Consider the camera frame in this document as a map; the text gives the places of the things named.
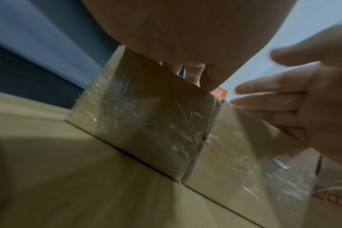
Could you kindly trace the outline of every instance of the orange label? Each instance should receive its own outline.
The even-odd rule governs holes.
[[[225,99],[227,96],[228,91],[225,89],[221,89],[220,87],[217,87],[214,89],[211,94],[219,99]]]

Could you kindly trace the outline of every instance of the dark panel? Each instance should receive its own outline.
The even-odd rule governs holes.
[[[0,92],[70,109],[82,91],[0,48]]]

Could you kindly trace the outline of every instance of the skin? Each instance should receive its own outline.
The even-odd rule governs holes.
[[[342,25],[273,50],[271,58],[316,64],[243,83],[235,91],[250,95],[231,103],[342,164]]]
[[[83,0],[119,43],[214,90],[263,48],[296,0]]]

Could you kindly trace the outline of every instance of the light wood surface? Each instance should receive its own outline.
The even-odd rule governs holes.
[[[0,228],[257,228],[57,119],[0,113]]]
[[[319,153],[223,103],[186,185],[267,228],[300,228]]]
[[[67,121],[180,181],[217,102],[153,61],[119,47]]]
[[[0,93],[0,113],[64,120],[69,110]]]

